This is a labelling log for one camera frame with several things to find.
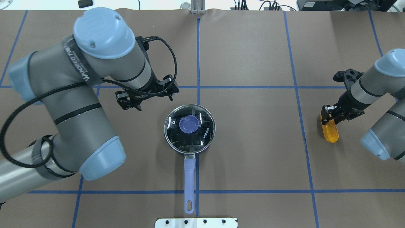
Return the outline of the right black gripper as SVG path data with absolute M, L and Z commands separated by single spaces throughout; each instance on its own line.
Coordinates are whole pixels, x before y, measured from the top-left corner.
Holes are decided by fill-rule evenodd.
M 340 96 L 338 102 L 334 105 L 323 105 L 321 110 L 321 124 L 326 125 L 330 121 L 334 121 L 337 125 L 339 122 L 345 120 L 352 120 L 364 114 L 367 104 L 357 101 L 350 93 L 350 88 L 359 82 L 364 72 L 356 71 L 354 69 L 347 69 L 345 71 L 338 71 L 334 76 L 335 82 L 343 82 L 346 92 Z

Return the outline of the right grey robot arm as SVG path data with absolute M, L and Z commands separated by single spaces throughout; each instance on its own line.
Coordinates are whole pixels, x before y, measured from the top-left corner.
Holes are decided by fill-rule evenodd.
M 342 82 L 344 93 L 333 105 L 323 105 L 320 126 L 324 139 L 335 143 L 340 137 L 337 125 L 363 115 L 367 108 L 380 104 L 381 98 L 391 97 L 381 116 L 364 133 L 360 144 L 377 158 L 393 159 L 404 164 L 405 122 L 405 51 L 391 49 L 367 71 L 347 69 L 338 71 L 333 80 Z

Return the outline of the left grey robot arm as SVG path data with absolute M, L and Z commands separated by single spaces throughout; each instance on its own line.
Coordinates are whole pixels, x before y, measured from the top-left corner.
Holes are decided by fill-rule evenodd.
M 110 83 L 123 110 L 141 110 L 143 100 L 179 92 L 174 75 L 158 80 L 147 55 L 157 36 L 136 37 L 115 10 L 87 10 L 73 34 L 52 47 L 32 52 L 14 63 L 8 73 L 11 87 L 25 101 L 1 129 L 1 204 L 53 181 L 81 173 L 96 180 L 126 160 L 93 86 Z M 5 146 L 11 122 L 30 105 L 45 105 L 58 133 L 42 136 L 12 156 Z

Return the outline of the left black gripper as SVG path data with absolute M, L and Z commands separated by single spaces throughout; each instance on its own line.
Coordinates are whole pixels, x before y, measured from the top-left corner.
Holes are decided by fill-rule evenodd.
M 179 93 L 178 84 L 174 81 L 174 77 L 171 74 L 163 77 L 163 80 L 158 80 L 156 76 L 153 76 L 145 86 L 137 90 L 148 93 L 148 95 L 142 95 L 127 89 L 115 92 L 117 103 L 123 110 L 137 109 L 138 111 L 142 111 L 140 105 L 144 100 L 152 97 L 168 96 L 170 101 L 172 101 L 173 95 Z

